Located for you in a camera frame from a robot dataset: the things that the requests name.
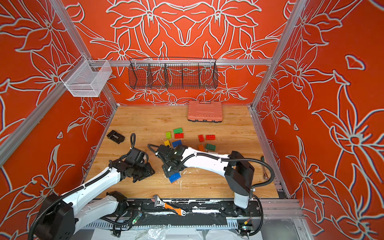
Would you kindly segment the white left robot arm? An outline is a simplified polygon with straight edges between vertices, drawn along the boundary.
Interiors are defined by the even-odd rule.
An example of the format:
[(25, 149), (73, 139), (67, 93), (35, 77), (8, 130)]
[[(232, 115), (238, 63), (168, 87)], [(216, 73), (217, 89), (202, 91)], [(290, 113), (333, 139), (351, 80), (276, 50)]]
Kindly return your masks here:
[(30, 227), (28, 239), (68, 240), (97, 219), (112, 214), (123, 216), (127, 212), (133, 213), (127, 198), (117, 191), (98, 201), (94, 198), (125, 178), (133, 178), (133, 182), (137, 182), (154, 174), (150, 163), (110, 161), (101, 173), (79, 187), (60, 196), (48, 196)]

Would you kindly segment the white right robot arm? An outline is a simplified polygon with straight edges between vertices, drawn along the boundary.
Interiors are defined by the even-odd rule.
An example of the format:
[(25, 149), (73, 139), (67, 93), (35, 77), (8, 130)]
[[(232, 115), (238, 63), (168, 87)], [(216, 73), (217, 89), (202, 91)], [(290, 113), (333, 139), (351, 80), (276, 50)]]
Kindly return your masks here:
[(155, 153), (163, 165), (166, 177), (180, 173), (186, 168), (198, 168), (224, 177), (234, 192), (235, 206), (246, 209), (252, 195), (251, 186), (255, 168), (239, 152), (230, 155), (211, 154), (184, 145), (171, 148), (160, 145)]

